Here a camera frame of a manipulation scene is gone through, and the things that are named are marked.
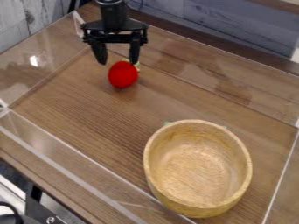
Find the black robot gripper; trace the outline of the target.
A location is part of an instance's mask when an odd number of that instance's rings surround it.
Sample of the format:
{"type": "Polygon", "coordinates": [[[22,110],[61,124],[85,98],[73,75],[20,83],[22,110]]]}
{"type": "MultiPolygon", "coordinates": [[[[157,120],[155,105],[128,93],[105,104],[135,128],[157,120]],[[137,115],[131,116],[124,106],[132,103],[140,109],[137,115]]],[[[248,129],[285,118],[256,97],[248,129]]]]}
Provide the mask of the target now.
{"type": "Polygon", "coordinates": [[[139,60],[140,45],[148,43],[147,30],[149,26],[132,18],[128,18],[121,27],[108,29],[101,20],[88,22],[80,26],[82,30],[82,42],[91,45],[91,49],[101,65],[108,61],[108,49],[105,44],[129,44],[129,63],[139,60]]]}

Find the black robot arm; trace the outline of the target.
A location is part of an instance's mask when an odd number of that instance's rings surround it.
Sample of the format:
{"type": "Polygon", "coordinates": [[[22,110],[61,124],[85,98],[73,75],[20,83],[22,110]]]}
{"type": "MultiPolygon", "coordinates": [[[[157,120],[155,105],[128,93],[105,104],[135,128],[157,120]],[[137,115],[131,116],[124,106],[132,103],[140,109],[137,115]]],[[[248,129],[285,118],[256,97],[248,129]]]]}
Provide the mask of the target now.
{"type": "Polygon", "coordinates": [[[128,16],[124,0],[96,0],[101,19],[80,26],[82,42],[93,52],[97,63],[107,64],[107,44],[129,44],[128,62],[139,61],[140,48],[148,43],[149,25],[128,16]]]}

